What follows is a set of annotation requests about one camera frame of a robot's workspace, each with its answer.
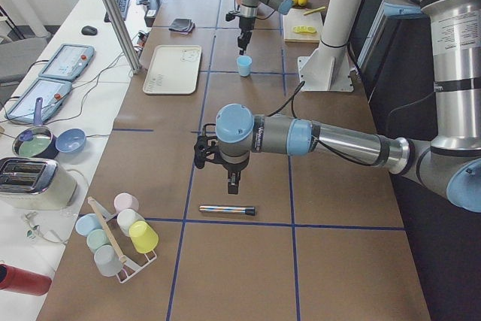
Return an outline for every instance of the cutting board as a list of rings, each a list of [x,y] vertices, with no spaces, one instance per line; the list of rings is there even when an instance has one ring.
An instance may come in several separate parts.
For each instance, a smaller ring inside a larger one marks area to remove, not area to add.
[[[303,15],[309,9],[291,9],[287,15],[283,15],[283,37],[284,41],[298,41],[304,43],[319,43],[322,33],[322,17],[321,13],[312,13]],[[313,26],[317,32],[294,33],[293,26]]]

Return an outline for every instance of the black mouse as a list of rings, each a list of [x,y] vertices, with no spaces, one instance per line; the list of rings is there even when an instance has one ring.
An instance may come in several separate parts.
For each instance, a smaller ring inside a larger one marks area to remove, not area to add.
[[[84,26],[82,28],[83,35],[97,35],[97,28],[93,26]]]

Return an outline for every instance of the white label sticker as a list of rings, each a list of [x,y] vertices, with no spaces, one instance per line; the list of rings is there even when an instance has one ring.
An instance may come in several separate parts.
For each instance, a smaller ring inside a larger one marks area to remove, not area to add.
[[[433,54],[481,47],[479,11],[460,14],[431,24]]]

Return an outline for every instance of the red cylinder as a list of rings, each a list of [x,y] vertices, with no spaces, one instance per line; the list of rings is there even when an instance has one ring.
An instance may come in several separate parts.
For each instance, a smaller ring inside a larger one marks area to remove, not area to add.
[[[40,296],[47,293],[52,280],[43,274],[36,274],[9,265],[0,265],[0,289]]]

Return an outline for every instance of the white desk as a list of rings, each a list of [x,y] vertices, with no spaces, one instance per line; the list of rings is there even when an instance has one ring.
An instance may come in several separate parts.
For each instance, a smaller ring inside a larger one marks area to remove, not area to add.
[[[81,85],[93,79],[102,69],[109,66],[122,52],[116,39],[112,25],[104,23],[105,8],[101,0],[80,0],[74,10],[68,15],[38,59],[49,59],[61,44],[87,44],[95,48],[95,57],[89,67],[74,82],[74,86]],[[96,36],[86,36],[80,33],[83,26],[90,25],[98,29]],[[147,30],[144,22],[144,10],[131,2],[129,15],[126,20],[127,29],[133,38],[139,30]],[[18,86],[14,95],[21,95],[35,80],[43,65],[35,65]],[[131,71],[125,57],[120,58],[117,65],[105,71],[98,81],[98,85],[87,96],[83,112],[79,117],[52,123],[48,126],[54,135],[60,135],[70,128],[80,128],[87,135],[109,135],[112,124],[117,115],[124,95],[129,86]],[[52,119],[63,119],[77,115],[80,112],[80,102],[84,94],[95,83],[76,89],[66,99],[60,112]],[[16,126],[2,123],[5,133],[17,136],[28,126]],[[0,158],[14,156],[13,139],[2,135],[0,137]],[[59,154],[56,160],[65,169],[80,171],[90,182],[101,158],[107,137],[87,138],[85,148],[77,155]],[[69,238],[73,229],[77,213],[86,196],[86,181],[77,173],[70,172],[77,180],[77,190],[72,203],[64,210],[38,211],[34,218],[35,224],[40,225],[43,233],[53,230],[61,239]],[[64,247],[48,244],[44,241],[33,244],[26,238],[26,225],[20,216],[28,213],[11,207],[0,201],[0,260],[6,264],[24,268],[26,270],[54,276]],[[23,321],[37,318],[46,296],[30,296],[13,292],[0,291],[0,319],[2,321]]]

